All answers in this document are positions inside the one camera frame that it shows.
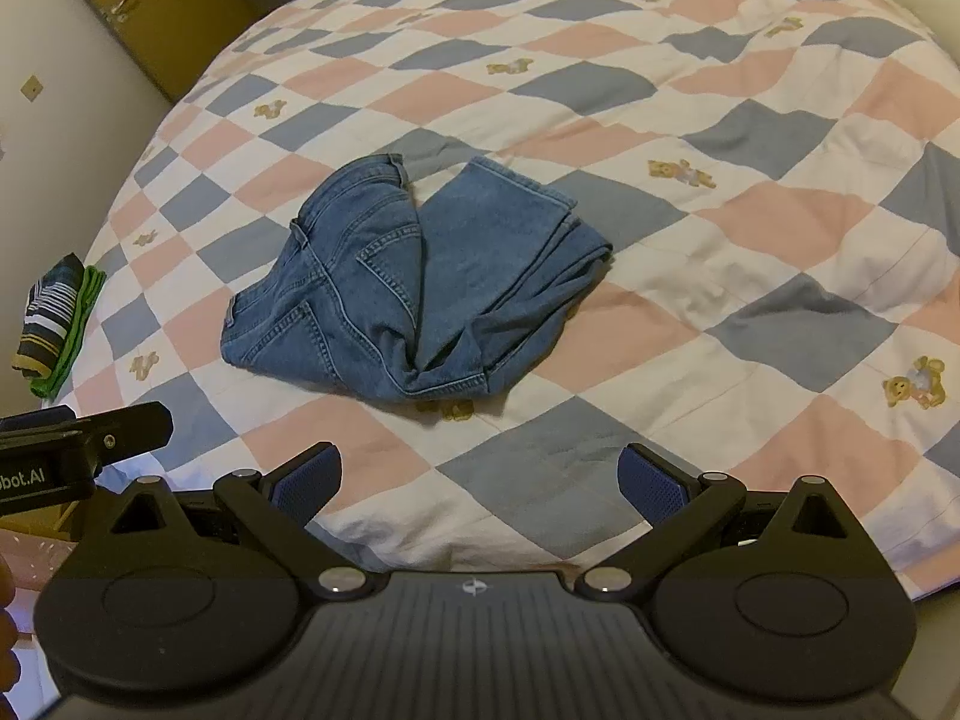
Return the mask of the person's left hand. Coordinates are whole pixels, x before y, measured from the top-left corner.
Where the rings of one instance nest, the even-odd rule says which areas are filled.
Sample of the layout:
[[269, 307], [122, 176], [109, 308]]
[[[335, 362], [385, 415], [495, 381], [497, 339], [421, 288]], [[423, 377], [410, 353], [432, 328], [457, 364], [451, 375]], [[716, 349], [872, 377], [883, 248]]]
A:
[[8, 567], [7, 561], [0, 557], [0, 642], [2, 642], [2, 660], [10, 660], [13, 656], [13, 649], [18, 639], [20, 631], [14, 622], [10, 613], [10, 606], [14, 600], [16, 585], [14, 585], [13, 574]]

